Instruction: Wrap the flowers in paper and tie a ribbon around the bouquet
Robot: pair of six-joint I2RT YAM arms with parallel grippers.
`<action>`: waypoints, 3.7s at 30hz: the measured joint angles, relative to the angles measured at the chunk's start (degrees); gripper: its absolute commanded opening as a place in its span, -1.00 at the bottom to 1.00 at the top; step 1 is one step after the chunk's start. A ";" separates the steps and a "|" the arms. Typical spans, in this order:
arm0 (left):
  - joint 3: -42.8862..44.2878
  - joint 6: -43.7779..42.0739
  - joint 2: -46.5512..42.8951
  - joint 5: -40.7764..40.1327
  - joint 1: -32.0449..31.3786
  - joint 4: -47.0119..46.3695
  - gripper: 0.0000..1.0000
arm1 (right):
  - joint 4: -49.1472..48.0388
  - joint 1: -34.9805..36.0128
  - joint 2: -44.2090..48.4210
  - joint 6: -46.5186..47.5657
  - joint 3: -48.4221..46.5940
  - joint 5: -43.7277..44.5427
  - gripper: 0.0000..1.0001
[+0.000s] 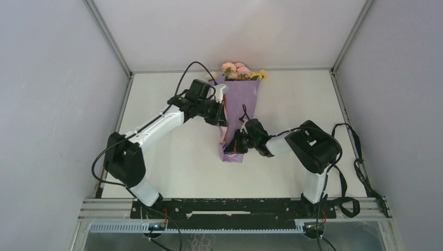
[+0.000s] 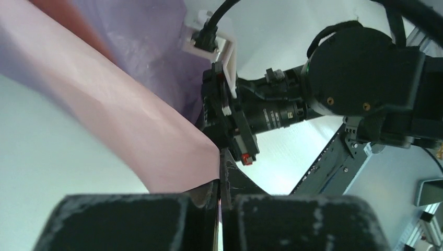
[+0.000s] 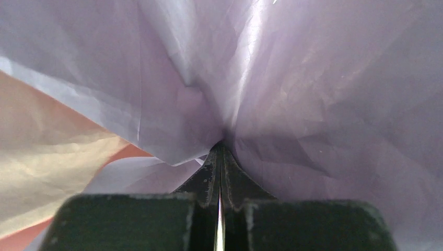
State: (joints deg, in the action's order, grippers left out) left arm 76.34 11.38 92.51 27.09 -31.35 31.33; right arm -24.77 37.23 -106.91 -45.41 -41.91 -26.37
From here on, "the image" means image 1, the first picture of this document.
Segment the pink wrapping paper sheet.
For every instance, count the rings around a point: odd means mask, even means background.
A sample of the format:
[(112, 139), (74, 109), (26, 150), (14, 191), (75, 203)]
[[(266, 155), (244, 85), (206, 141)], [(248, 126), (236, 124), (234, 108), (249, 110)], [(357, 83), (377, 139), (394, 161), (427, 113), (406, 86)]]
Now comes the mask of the pink wrapping paper sheet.
[(220, 138), (218, 142), (218, 153), (224, 163), (242, 163), (242, 154), (227, 154), (225, 148), (231, 143), (234, 133), (240, 129), (243, 122), (241, 117), (246, 119), (242, 106), (246, 106), (247, 114), (250, 118), (254, 117), (255, 107), (258, 98), (259, 80), (246, 81), (228, 81), (225, 77), (216, 78), (216, 83), (226, 84), (229, 88), (224, 94), (225, 114), (228, 122), (227, 127), (220, 127)]

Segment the pink fake flower stem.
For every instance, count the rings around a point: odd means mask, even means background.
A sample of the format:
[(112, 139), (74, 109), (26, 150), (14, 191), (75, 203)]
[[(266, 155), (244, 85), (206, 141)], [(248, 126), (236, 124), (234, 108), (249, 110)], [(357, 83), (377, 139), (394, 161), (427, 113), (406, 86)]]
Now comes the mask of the pink fake flower stem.
[(224, 63), (221, 70), (227, 81), (246, 81), (251, 78), (251, 70), (241, 62)]

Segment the yellow fake flower stem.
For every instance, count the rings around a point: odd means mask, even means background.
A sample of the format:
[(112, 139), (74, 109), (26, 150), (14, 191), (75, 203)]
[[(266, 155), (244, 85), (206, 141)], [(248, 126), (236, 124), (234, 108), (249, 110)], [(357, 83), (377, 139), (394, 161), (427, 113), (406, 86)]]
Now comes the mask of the yellow fake flower stem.
[(252, 81), (263, 81), (266, 80), (267, 77), (268, 77), (268, 72), (265, 70), (260, 70), (258, 72), (251, 72), (249, 79)]

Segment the white fake flower stem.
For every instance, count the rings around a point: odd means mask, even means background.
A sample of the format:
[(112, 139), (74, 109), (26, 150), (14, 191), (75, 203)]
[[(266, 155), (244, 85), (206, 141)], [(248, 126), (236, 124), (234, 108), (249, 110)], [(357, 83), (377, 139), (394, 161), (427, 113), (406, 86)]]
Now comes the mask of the white fake flower stem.
[(218, 72), (211, 71), (211, 72), (207, 73), (206, 80), (208, 82), (213, 82), (215, 79), (217, 79), (219, 77), (220, 77), (220, 74)]

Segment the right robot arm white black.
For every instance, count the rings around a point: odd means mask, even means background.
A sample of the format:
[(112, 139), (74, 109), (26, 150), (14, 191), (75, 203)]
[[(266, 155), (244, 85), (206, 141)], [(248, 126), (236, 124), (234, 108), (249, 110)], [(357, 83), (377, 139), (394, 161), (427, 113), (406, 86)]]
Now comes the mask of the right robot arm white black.
[(264, 157), (294, 153), (307, 170), (301, 194), (305, 199), (302, 212), (310, 218), (322, 212), (321, 200), (326, 195), (328, 172), (343, 154), (341, 145), (332, 135), (311, 120), (296, 128), (271, 135), (258, 119), (251, 119), (235, 131), (231, 142), (224, 147), (224, 153), (245, 154), (249, 149), (255, 149)]

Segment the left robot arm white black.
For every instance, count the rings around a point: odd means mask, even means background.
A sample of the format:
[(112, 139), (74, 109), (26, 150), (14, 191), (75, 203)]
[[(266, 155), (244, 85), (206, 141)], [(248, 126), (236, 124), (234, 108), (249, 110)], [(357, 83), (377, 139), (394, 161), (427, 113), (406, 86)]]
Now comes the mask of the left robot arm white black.
[(162, 196), (146, 175), (144, 154), (158, 140), (194, 117), (221, 126), (225, 121), (224, 100), (216, 98), (186, 98), (176, 95), (157, 116), (125, 134), (112, 133), (104, 153), (105, 170), (141, 203), (151, 218), (163, 212)]

